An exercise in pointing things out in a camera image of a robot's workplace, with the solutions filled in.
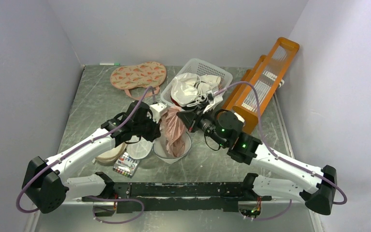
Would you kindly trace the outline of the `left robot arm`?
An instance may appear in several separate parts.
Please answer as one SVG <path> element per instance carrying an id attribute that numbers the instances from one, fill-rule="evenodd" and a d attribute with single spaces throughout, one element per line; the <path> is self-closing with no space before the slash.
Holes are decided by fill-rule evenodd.
<path id="1" fill-rule="evenodd" d="M 90 136 L 69 149 L 44 160 L 33 158 L 28 163 L 22 190 L 16 199 L 17 209 L 23 213 L 34 212 L 21 207 L 23 195 L 27 195 L 36 209 L 44 214 L 54 211 L 69 199 L 97 196 L 102 201 L 110 200 L 114 196 L 114 183 L 106 174 L 95 173 L 79 178 L 72 178 L 71 175 L 133 136 L 150 142 L 160 137 L 161 117 L 166 111 L 167 106 L 163 103 L 148 105 L 134 101 L 126 112 L 108 119 Z"/>

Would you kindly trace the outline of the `white mesh laundry bag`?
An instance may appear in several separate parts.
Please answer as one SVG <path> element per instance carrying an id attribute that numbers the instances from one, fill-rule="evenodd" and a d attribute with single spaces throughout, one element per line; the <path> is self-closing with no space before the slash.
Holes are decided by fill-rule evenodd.
<path id="1" fill-rule="evenodd" d="M 159 159 L 161 159 L 165 163 L 173 164 L 184 158 L 190 152 L 192 146 L 192 139 L 190 134 L 186 132 L 182 135 L 182 139 L 185 143 L 185 148 L 178 157 L 169 154 L 166 149 L 166 139 L 164 136 L 157 138 L 153 142 L 147 141 L 144 138 L 140 138 L 138 136 L 132 136 L 132 138 L 127 142 L 126 152 L 128 153 L 130 158 L 135 160 L 142 160 L 153 152 Z"/>

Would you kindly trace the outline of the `white bra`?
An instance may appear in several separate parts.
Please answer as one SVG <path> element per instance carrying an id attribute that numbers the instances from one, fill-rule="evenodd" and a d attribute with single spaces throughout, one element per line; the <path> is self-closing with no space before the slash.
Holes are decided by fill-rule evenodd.
<path id="1" fill-rule="evenodd" d="M 192 107 L 207 99 L 198 85 L 201 83 L 199 75 L 183 73 L 174 77 L 172 81 L 171 98 L 181 107 Z"/>

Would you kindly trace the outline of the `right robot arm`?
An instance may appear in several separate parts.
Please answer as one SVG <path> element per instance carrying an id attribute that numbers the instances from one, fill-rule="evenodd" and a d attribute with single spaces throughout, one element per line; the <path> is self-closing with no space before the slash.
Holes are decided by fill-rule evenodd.
<path id="1" fill-rule="evenodd" d="M 248 173 L 241 188 L 245 199 L 286 198 L 301 202 L 321 215 L 331 214 L 337 184 L 334 167 L 312 166 L 268 148 L 263 141 L 243 132 L 243 119 L 231 111 L 220 110 L 212 116 L 188 110 L 176 115 L 190 132 L 203 132 L 236 162 L 262 167 L 282 177 L 274 179 Z"/>

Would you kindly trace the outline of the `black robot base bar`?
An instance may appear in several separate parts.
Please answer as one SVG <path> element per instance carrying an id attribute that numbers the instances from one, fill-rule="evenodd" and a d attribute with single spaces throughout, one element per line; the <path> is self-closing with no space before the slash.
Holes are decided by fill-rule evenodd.
<path id="1" fill-rule="evenodd" d="M 271 196 L 255 194 L 243 182 L 115 182 L 93 199 L 84 202 L 115 200 L 117 214 L 144 211 L 222 210 L 238 212 L 242 202 L 270 201 Z"/>

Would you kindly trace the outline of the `pink bra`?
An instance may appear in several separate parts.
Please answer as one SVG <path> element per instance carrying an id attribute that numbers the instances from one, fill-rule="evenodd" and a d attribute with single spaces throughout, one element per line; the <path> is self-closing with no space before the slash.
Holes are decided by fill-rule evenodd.
<path id="1" fill-rule="evenodd" d="M 177 116 L 181 107 L 172 106 L 162 116 L 160 130 L 163 138 L 163 146 L 166 148 L 170 157 L 179 157 L 185 150 L 185 141 L 182 138 L 186 132 L 186 127 L 182 120 Z"/>

